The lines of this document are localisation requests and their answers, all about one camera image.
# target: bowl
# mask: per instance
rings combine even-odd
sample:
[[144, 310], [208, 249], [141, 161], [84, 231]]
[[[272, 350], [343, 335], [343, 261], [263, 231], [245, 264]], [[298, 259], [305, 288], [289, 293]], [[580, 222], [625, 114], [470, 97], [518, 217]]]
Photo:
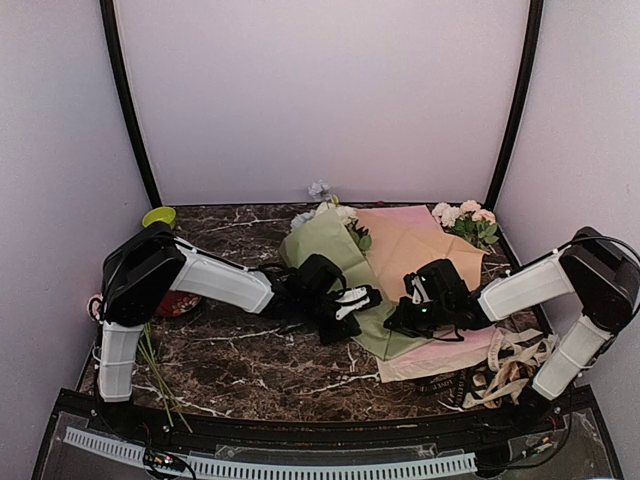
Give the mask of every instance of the bowl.
[[148, 212], [142, 219], [142, 226], [147, 228], [155, 222], [164, 222], [174, 229], [176, 227], [176, 211], [171, 207], [158, 207]]

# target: corner wall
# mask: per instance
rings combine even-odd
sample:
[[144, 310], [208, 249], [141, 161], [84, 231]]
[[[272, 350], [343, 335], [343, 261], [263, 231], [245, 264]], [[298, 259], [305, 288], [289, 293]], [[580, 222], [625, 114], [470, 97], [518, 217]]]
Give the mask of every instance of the corner wall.
[[[497, 213], [523, 262], [584, 225], [640, 249], [640, 4], [545, 2], [534, 73]], [[546, 305], [562, 333], [577, 301]], [[640, 478], [640, 320], [585, 376], [626, 478]]]
[[23, 480], [91, 345], [102, 260], [148, 204], [97, 0], [1, 0], [0, 64], [0, 471]]

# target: white wall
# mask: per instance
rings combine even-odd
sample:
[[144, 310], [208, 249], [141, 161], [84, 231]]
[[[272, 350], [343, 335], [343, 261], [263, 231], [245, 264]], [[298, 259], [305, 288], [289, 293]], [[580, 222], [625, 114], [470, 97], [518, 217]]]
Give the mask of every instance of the white wall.
[[528, 0], [117, 5], [165, 202], [484, 197]]
[[[528, 261], [592, 225], [640, 248], [640, 4], [545, 3], [498, 217]], [[579, 308], [547, 307], [566, 330]], [[626, 478], [640, 478], [640, 320], [587, 375]]]
[[0, 1], [0, 476], [31, 478], [95, 329], [106, 254], [147, 209], [98, 1]]

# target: flower bouquet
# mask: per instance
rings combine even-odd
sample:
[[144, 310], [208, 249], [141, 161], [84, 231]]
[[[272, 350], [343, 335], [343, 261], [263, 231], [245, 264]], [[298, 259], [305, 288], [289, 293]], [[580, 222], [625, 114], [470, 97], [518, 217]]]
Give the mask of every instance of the flower bouquet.
[[496, 216], [475, 200], [467, 200], [459, 207], [439, 203], [431, 214], [445, 232], [464, 238], [474, 247], [489, 250], [498, 241]]

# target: artificial flower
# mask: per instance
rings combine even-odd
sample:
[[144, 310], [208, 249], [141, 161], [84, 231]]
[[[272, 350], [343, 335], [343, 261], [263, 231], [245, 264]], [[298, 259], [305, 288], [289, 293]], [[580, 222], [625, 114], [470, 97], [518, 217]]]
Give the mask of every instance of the artificial flower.
[[474, 222], [486, 220], [491, 225], [493, 225], [494, 223], [496, 223], [496, 216], [493, 213], [491, 213], [489, 210], [481, 209], [473, 214], [473, 216], [471, 217], [471, 220], [473, 220]]
[[433, 210], [431, 211], [431, 214], [434, 217], [441, 217], [442, 214], [449, 208], [451, 208], [451, 205], [449, 205], [448, 203], [442, 202], [433, 208]]
[[482, 205], [480, 205], [475, 200], [467, 200], [462, 205], [460, 205], [460, 211], [462, 213], [477, 212], [481, 208], [482, 208]]
[[357, 218], [356, 210], [354, 208], [346, 207], [344, 205], [338, 205], [330, 202], [322, 202], [320, 205], [318, 205], [318, 209], [316, 210], [316, 215], [320, 215], [329, 210], [336, 211], [343, 225], [349, 225], [352, 221], [354, 221]]
[[293, 232], [296, 228], [300, 228], [302, 225], [307, 223], [309, 220], [312, 220], [313, 217], [316, 216], [316, 211], [311, 210], [310, 212], [299, 213], [291, 220], [291, 231]]
[[456, 220], [460, 216], [460, 208], [458, 207], [449, 207], [444, 212], [442, 212], [441, 220], [443, 227], [454, 227], [456, 224]]
[[331, 185], [329, 185], [324, 180], [318, 180], [317, 182], [313, 182], [309, 187], [309, 195], [316, 202], [328, 202], [331, 200]]

